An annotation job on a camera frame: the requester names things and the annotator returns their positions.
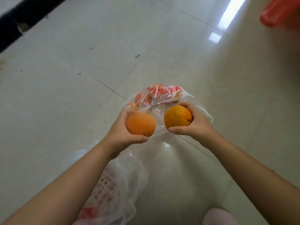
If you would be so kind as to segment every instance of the person's right arm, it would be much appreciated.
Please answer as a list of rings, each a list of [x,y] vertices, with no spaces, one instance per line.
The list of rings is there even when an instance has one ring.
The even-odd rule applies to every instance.
[[[186,127],[169,132],[191,136],[208,148],[269,224],[300,224],[300,190],[217,133],[191,103],[182,102],[193,115]]]

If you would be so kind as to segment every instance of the black strip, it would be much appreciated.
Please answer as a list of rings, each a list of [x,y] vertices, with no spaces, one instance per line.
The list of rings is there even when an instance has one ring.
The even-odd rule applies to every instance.
[[[64,0],[23,0],[0,17],[0,53]]]

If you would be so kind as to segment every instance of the pink shoe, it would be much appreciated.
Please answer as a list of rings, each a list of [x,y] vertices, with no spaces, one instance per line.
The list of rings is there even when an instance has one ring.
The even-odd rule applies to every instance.
[[[238,225],[238,222],[224,209],[212,208],[205,214],[202,225]]]

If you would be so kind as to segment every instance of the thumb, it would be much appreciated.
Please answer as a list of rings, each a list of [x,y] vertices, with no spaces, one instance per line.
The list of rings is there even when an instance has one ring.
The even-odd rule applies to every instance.
[[[186,126],[174,126],[174,127],[170,127],[168,129],[168,131],[170,133],[177,134],[177,135],[186,135],[187,134]]]
[[[130,144],[142,144],[142,143],[145,143],[146,141],[148,141],[147,136],[132,134]]]

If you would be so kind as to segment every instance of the person's left hand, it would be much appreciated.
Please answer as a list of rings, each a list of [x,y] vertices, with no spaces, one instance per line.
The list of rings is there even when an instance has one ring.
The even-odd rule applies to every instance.
[[[123,110],[115,123],[111,126],[108,134],[100,141],[103,149],[107,150],[111,159],[116,158],[121,151],[128,148],[131,144],[141,144],[148,140],[143,135],[134,135],[128,132],[125,124],[130,114],[136,113],[135,110]]]

